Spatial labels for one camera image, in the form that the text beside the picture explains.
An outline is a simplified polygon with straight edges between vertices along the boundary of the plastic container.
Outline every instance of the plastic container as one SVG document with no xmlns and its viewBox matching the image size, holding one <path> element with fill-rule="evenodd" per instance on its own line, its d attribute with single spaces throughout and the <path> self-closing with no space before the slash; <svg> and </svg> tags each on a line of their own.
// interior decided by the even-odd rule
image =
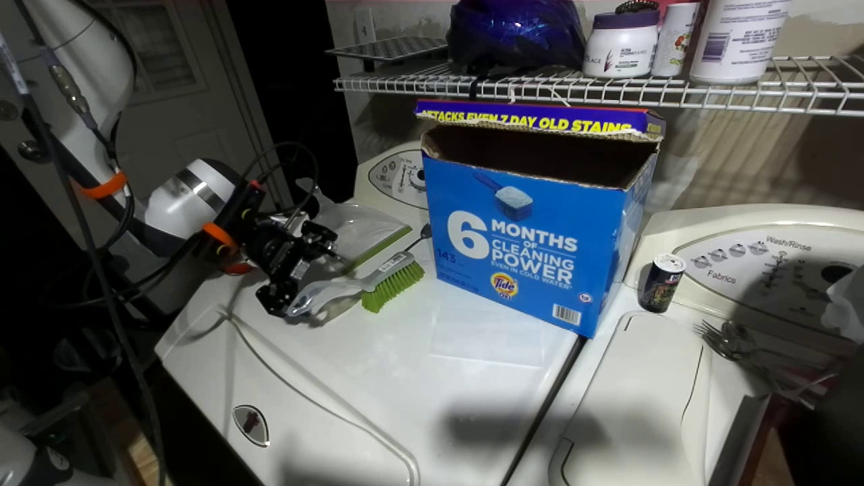
<svg viewBox="0 0 864 486">
<path fill-rule="evenodd" d="M 690 52 L 700 3 L 673 3 L 658 32 L 651 76 L 681 76 Z"/>
<path fill-rule="evenodd" d="M 592 79 L 648 76 L 658 34 L 657 21 L 657 10 L 593 15 L 584 74 Z"/>
<path fill-rule="evenodd" d="M 693 83 L 756 83 L 786 24 L 792 0 L 707 0 L 688 67 Z"/>
</svg>

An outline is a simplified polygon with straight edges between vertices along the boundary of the bottle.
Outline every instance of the bottle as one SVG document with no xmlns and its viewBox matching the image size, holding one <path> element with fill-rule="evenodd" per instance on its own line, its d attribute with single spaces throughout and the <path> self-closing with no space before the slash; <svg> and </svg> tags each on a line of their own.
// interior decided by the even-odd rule
<svg viewBox="0 0 864 486">
<path fill-rule="evenodd" d="M 693 83 L 756 83 L 786 24 L 792 0 L 707 0 L 688 67 Z"/>
<path fill-rule="evenodd" d="M 651 74 L 657 10 L 597 14 L 584 74 L 593 79 L 635 79 Z"/>
<path fill-rule="evenodd" d="M 665 14 L 651 76 L 681 76 L 690 52 L 693 24 L 700 18 L 700 3 L 673 3 Z"/>
</svg>

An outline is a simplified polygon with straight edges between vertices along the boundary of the blue box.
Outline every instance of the blue box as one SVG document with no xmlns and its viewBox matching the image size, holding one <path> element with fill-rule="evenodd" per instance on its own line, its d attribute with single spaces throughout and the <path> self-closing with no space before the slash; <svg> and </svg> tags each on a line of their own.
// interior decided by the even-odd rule
<svg viewBox="0 0 864 486">
<path fill-rule="evenodd" d="M 437 125 L 420 146 L 437 279 L 593 337 L 642 230 L 658 138 Z"/>
</svg>

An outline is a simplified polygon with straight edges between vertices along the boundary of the wall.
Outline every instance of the wall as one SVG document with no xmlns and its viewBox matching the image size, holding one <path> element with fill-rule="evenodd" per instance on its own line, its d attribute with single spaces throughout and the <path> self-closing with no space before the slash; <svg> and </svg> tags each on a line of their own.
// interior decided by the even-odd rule
<svg viewBox="0 0 864 486">
<path fill-rule="evenodd" d="M 393 34 L 443 34 L 454 0 L 326 0 L 335 47 Z M 577 3 L 580 18 L 616 0 Z M 775 53 L 846 53 L 864 44 L 858 0 L 794 0 Z M 360 63 L 341 59 L 341 74 Z M 360 160 L 418 136 L 411 96 L 345 94 Z M 727 202 L 828 202 L 864 209 L 864 122 L 773 113 L 662 111 L 669 138 L 657 209 Z"/>
</svg>

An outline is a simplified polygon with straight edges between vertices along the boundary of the green object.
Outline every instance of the green object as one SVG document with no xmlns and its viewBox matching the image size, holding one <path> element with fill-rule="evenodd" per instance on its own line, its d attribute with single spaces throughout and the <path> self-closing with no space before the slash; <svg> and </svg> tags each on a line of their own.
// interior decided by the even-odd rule
<svg viewBox="0 0 864 486">
<path fill-rule="evenodd" d="M 420 279 L 423 268 L 416 258 L 411 258 L 411 265 L 384 279 L 374 290 L 364 292 L 361 308 L 377 314 L 392 296 L 397 296 L 401 290 L 412 285 Z"/>
</svg>

